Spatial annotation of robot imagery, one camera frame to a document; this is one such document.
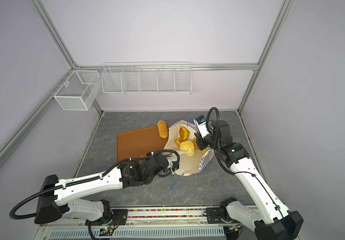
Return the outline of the blue checkered paper bag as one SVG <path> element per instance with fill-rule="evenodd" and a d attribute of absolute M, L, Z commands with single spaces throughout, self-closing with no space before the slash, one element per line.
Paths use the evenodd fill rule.
<path fill-rule="evenodd" d="M 180 137 L 179 129 L 181 127 L 186 127 L 190 131 L 187 141 L 193 142 L 195 146 L 195 153 L 192 157 L 189 157 L 186 154 L 186 151 L 180 150 L 179 146 L 175 143 L 175 140 Z M 179 153 L 180 156 L 179 166 L 174 174 L 187 177 L 202 172 L 209 162 L 214 158 L 214 151 L 210 148 L 206 148 L 202 151 L 198 149 L 194 135 L 198 132 L 196 125 L 182 120 L 173 124 L 168 128 L 168 130 L 168 141 L 164 148 L 166 150 L 174 150 Z"/>

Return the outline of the ridged long bread loaf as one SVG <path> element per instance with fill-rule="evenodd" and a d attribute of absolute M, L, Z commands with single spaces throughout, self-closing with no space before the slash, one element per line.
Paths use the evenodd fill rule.
<path fill-rule="evenodd" d="M 158 133 L 162 139 L 167 139 L 169 135 L 168 125 L 166 121 L 160 120 L 157 123 Z"/>

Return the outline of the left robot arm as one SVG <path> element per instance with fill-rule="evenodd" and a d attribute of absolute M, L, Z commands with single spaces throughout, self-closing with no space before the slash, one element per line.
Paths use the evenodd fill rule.
<path fill-rule="evenodd" d="M 13 220 L 34 218 L 35 224 L 55 222 L 63 217 L 86 219 L 103 224 L 112 219 L 109 201 L 89 202 L 83 197 L 96 193 L 141 187 L 156 177 L 166 177 L 179 167 L 180 155 L 174 150 L 148 153 L 141 158 L 121 160 L 106 171 L 74 179 L 45 178 L 41 190 L 14 206 Z"/>

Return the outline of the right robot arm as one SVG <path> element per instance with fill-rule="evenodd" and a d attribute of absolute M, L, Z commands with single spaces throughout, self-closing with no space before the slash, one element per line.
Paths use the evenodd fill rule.
<path fill-rule="evenodd" d="M 220 120 L 208 123 L 203 116 L 197 118 L 196 122 L 198 148 L 204 150 L 210 147 L 214 150 L 221 167 L 241 181 L 257 207 L 255 211 L 230 198 L 221 204 L 226 217 L 249 228 L 259 240 L 296 239 L 303 217 L 299 212 L 291 211 L 275 195 L 256 169 L 247 150 L 233 141 L 227 122 Z"/>

